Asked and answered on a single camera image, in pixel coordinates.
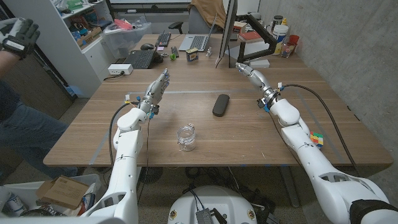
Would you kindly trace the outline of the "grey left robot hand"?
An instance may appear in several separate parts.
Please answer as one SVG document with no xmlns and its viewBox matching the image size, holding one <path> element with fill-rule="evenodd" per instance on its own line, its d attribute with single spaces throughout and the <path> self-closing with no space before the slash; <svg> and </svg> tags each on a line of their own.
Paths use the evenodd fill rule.
<svg viewBox="0 0 398 224">
<path fill-rule="evenodd" d="M 157 105 L 168 87 L 170 81 L 170 74 L 165 68 L 160 76 L 153 81 L 146 89 L 142 101 L 138 104 L 138 108 L 146 113 L 149 113 L 152 107 Z"/>
</svg>

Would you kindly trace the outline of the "person's right gloved hand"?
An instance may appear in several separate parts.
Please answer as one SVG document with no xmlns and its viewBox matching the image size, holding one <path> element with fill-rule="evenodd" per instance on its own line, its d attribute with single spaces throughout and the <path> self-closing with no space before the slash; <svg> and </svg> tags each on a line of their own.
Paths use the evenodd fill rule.
<svg viewBox="0 0 398 224">
<path fill-rule="evenodd" d="M 23 60 L 34 50 L 40 36 L 39 26 L 32 19 L 15 17 L 1 21 L 2 49 Z"/>
</svg>

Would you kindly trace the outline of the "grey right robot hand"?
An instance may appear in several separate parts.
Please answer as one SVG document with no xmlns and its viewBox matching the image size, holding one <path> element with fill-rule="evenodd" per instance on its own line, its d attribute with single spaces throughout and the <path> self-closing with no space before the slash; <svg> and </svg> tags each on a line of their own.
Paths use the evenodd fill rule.
<svg viewBox="0 0 398 224">
<path fill-rule="evenodd" d="M 270 109 L 276 102 L 278 93 L 271 87 L 265 76 L 260 71 L 243 63 L 236 62 L 235 67 L 262 93 L 264 104 Z"/>
</svg>

